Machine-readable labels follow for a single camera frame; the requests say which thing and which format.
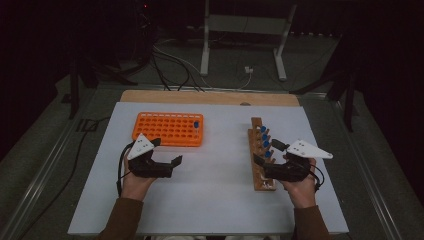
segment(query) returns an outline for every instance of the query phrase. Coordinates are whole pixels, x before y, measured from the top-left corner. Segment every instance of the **orange plastic tray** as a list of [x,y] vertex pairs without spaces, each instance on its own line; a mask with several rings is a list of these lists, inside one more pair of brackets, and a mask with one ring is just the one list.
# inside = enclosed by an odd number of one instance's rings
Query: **orange plastic tray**
[[136,140],[140,133],[149,140],[161,138],[163,146],[197,147],[202,144],[203,115],[140,112],[134,125],[133,140]]

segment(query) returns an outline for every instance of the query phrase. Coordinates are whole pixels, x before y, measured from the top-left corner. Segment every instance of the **brown sleeve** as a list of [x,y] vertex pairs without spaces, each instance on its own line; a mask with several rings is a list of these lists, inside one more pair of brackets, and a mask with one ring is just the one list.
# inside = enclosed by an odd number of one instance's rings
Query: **brown sleeve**
[[294,219],[298,240],[331,239],[318,206],[295,208]]
[[142,209],[143,202],[129,198],[118,198],[115,206],[113,206],[106,228],[96,239],[134,239]]

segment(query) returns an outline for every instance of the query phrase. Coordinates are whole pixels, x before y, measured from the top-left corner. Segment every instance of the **hand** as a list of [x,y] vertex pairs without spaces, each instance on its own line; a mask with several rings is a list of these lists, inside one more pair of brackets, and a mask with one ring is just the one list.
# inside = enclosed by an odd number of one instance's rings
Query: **hand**
[[[128,153],[124,157],[125,173],[129,172],[127,155]],[[143,201],[147,190],[155,180],[156,178],[142,178],[129,173],[124,177],[121,197]]]
[[[313,158],[309,159],[311,165],[316,165],[317,161]],[[315,168],[311,166],[311,172],[315,172]],[[315,202],[315,178],[308,175],[301,182],[280,181],[284,189],[289,193],[290,200],[295,208],[308,208],[316,205]]]

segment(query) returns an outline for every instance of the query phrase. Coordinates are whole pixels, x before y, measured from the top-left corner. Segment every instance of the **table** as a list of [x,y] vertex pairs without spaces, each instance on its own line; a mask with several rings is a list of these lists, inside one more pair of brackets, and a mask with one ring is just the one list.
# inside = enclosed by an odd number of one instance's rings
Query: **table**
[[[155,148],[153,159],[169,162],[176,155],[183,155],[183,162],[174,169],[171,179],[158,179],[149,190],[142,216],[149,221],[141,222],[137,233],[276,235],[291,232],[293,206],[286,191],[281,186],[275,192],[253,190],[247,129],[250,117],[260,116],[269,124],[274,138],[291,143],[300,137],[316,144],[295,96],[129,90],[115,106],[68,233],[95,235],[104,228],[117,197],[119,155],[131,141],[136,114],[171,110],[202,113],[205,137],[197,148]],[[347,232],[323,161],[317,161],[326,178],[317,193],[324,220],[330,232]]]
[[209,31],[226,31],[242,33],[259,33],[281,35],[280,45],[273,50],[275,66],[277,67],[278,79],[286,81],[287,75],[284,69],[281,54],[289,35],[290,26],[296,11],[296,4],[292,4],[290,12],[286,18],[266,18],[266,17],[247,17],[247,16],[228,16],[210,14],[209,0],[205,0],[205,21],[202,62],[200,66],[200,75],[208,75],[209,67]]

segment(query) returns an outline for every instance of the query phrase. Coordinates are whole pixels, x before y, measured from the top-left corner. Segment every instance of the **floor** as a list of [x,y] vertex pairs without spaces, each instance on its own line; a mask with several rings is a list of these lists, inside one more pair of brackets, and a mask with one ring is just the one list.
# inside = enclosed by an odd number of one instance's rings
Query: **floor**
[[[69,77],[59,81],[58,97],[1,162],[0,238],[92,238],[68,235],[67,229],[107,121],[99,122],[96,131],[84,132],[81,119],[110,116],[126,89],[164,89],[154,67],[166,77],[162,80],[177,90],[187,79],[187,72],[180,64],[164,60],[166,55],[183,59],[193,76],[182,90],[286,94],[319,79],[337,46],[337,39],[290,36],[283,52],[288,79],[280,82],[272,57],[278,39],[243,34],[221,34],[215,39],[211,41],[209,75],[200,77],[197,69],[202,40],[193,38],[182,43],[163,34],[154,48],[157,65],[147,65],[127,76],[137,86],[122,85],[102,74],[98,75],[97,89],[80,84],[81,108],[73,120],[68,119],[70,106],[61,103],[69,93]],[[121,60],[121,64],[124,69],[134,65],[128,60]],[[245,73],[245,66],[252,67],[253,73]],[[328,83],[298,97],[317,142],[337,156],[326,161],[326,167],[350,233],[335,235],[334,239],[424,239],[424,210],[361,94],[355,93],[351,133],[340,117],[343,99],[330,102],[324,97],[330,87]]]

